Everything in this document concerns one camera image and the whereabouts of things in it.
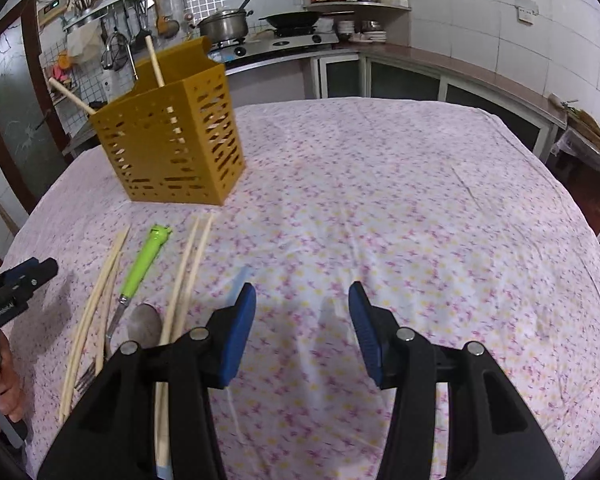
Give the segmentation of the person's left hand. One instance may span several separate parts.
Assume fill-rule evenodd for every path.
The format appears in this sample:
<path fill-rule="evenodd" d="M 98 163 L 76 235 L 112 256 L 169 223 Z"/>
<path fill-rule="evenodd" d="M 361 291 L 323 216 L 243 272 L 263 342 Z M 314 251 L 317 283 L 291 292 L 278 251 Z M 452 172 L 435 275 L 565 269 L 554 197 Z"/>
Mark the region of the person's left hand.
<path fill-rule="evenodd" d="M 24 392 L 14 367 L 12 350 L 0 330 L 0 411 L 12 422 L 20 422 L 24 414 Z"/>

